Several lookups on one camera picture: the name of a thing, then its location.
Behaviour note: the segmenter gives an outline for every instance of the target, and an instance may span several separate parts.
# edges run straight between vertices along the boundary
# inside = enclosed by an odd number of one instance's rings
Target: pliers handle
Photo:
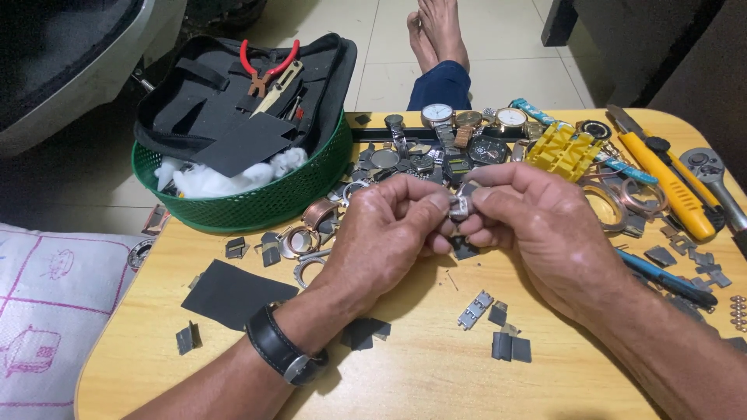
[[[249,58],[247,58],[248,45],[249,45],[248,40],[244,40],[241,43],[241,50],[239,51],[239,58],[241,59],[241,65],[250,75],[258,75],[257,70],[254,67],[252,67],[252,64],[249,63]],[[293,48],[291,49],[291,53],[288,55],[285,61],[283,61],[279,66],[275,67],[274,69],[268,70],[265,73],[265,75],[276,75],[278,73],[284,72],[285,69],[287,69],[288,66],[291,65],[293,60],[296,59],[300,46],[301,46],[301,42],[299,40],[293,41]]]

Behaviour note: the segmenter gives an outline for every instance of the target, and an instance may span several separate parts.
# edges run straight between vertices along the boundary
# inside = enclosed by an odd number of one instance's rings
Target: yellow table top
[[[569,122],[608,121],[604,110],[549,111]],[[360,127],[348,114],[352,127]],[[403,113],[408,126],[419,126],[418,113]],[[679,156],[708,146],[684,121],[651,110],[630,110],[644,129],[672,142]],[[382,126],[385,114],[371,115],[369,126]],[[354,156],[360,146],[356,145]],[[726,186],[744,207],[747,197],[731,175]],[[282,231],[289,223],[272,229]],[[613,236],[628,252],[668,241],[661,220],[648,224],[641,239]],[[256,245],[264,232],[247,236]],[[213,259],[224,259],[231,239],[186,227],[172,218],[152,248],[146,264],[109,321],[81,373],[75,396],[80,419],[119,419],[204,366],[242,337],[215,321],[182,309],[192,279]],[[734,284],[716,289],[718,309],[705,315],[722,336],[740,335],[729,323],[729,297],[747,295],[747,262],[731,240],[719,233],[698,251],[711,252]],[[694,277],[695,263],[672,251],[678,264],[669,270]],[[294,261],[262,267],[252,250],[231,260],[245,271],[297,285]],[[331,344],[331,366],[323,378],[297,390],[279,419],[655,419],[656,413],[631,379],[583,328],[558,318],[540,299],[519,262],[508,253],[485,249],[480,256],[457,262],[453,257],[425,259],[413,267],[393,292],[370,312],[392,323],[386,342],[350,352]],[[447,277],[451,274],[457,291]],[[492,333],[500,328],[481,318],[470,331],[457,317],[485,289],[508,303],[508,322],[532,342],[533,362],[497,361],[490,357]],[[189,320],[199,324],[202,348],[179,356],[175,334]]]

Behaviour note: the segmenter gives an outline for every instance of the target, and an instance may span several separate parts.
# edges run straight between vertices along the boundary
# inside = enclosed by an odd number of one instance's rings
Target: forearm
[[[296,346],[314,354],[367,306],[360,296],[352,290],[314,288],[312,283],[274,315]],[[126,418],[271,419],[293,389],[243,337],[206,367]]]
[[[745,356],[635,283],[585,310],[582,324],[673,419],[742,418]]]

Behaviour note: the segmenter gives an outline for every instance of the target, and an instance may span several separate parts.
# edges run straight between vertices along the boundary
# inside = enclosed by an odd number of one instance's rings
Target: black tool bag
[[[241,144],[246,138],[255,140],[251,136],[265,135],[256,123],[252,129],[243,130],[262,99],[247,95],[252,77],[241,65],[240,48],[240,41],[207,36],[187,41],[176,54],[166,78],[138,106],[134,126],[137,142],[162,155],[195,162],[195,154],[213,143]],[[260,77],[283,62],[290,52],[291,49],[247,48],[249,62]],[[311,155],[331,138],[356,56],[355,43],[337,34],[327,34],[300,47],[297,59],[303,69],[266,112],[282,118],[293,108],[297,97],[302,97],[303,117],[286,121],[294,129],[286,133],[290,143],[280,151],[302,147]],[[276,75],[273,81],[280,77],[282,74]],[[273,138],[262,140],[259,146],[237,152],[262,155],[267,151],[263,146],[272,143]],[[257,161],[266,161],[267,157]]]

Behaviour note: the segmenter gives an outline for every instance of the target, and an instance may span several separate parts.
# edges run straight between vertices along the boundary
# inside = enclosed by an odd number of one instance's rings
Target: red pliers
[[[252,67],[251,64],[249,64],[249,59],[247,58],[248,45],[248,40],[244,40],[241,43],[239,57],[241,58],[241,65],[244,66],[244,69],[250,75],[252,75],[252,86],[249,87],[249,95],[251,96],[254,95],[254,93],[259,92],[257,96],[259,96],[260,98],[264,98],[267,95],[267,86],[270,84],[270,80],[275,75],[284,72],[285,69],[287,69],[288,66],[290,66],[291,63],[296,59],[296,55],[298,55],[298,48],[300,47],[301,42],[299,42],[299,40],[293,41],[293,49],[288,55],[288,58],[286,58],[285,61],[283,61],[278,67],[265,72],[265,74],[261,78],[259,77],[259,72],[257,72],[257,70],[255,70],[255,68]]]

